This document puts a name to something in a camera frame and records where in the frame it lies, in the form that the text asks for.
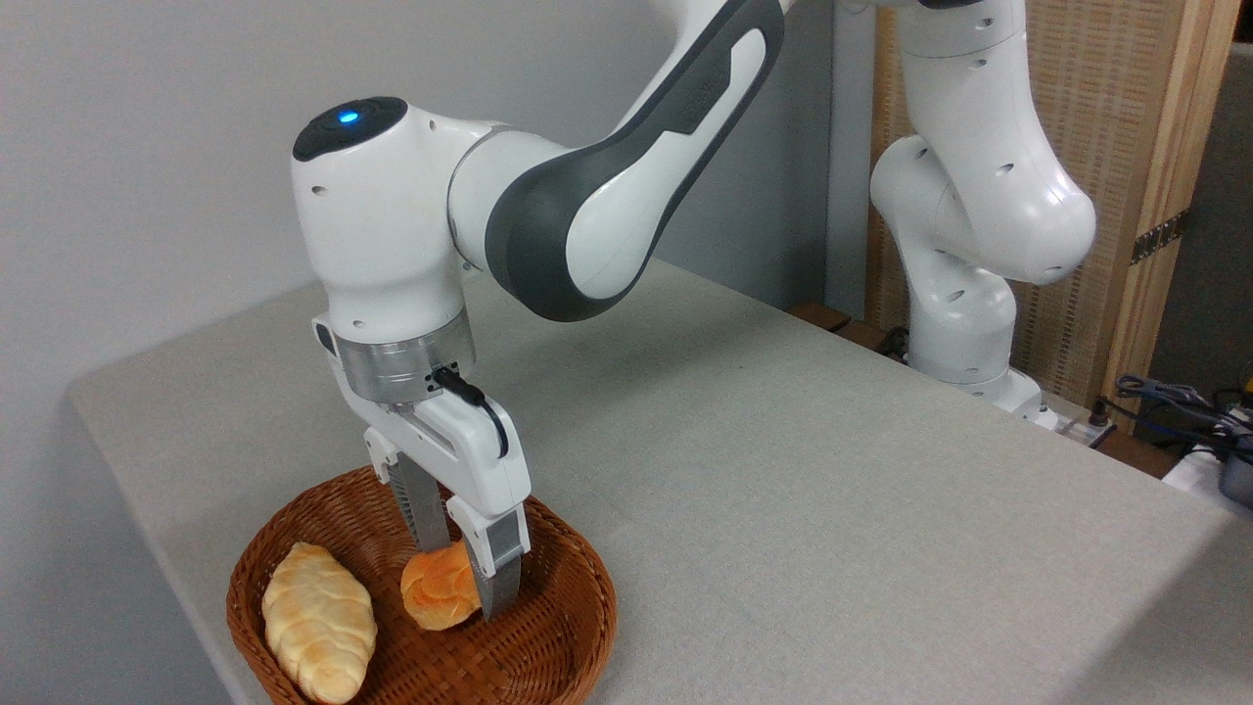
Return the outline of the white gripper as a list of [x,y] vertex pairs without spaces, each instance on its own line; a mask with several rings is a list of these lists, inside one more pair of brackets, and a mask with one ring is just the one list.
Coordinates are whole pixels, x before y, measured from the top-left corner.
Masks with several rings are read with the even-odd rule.
[[517,599],[530,550],[523,501],[533,482],[507,411],[487,401],[507,437],[507,455],[500,455],[497,427],[482,407],[449,392],[403,407],[376,404],[350,391],[342,358],[327,354],[350,409],[372,427],[365,443],[375,475],[393,492],[416,547],[430,553],[451,545],[440,482],[456,495],[446,507],[466,543],[482,617],[496,619]]

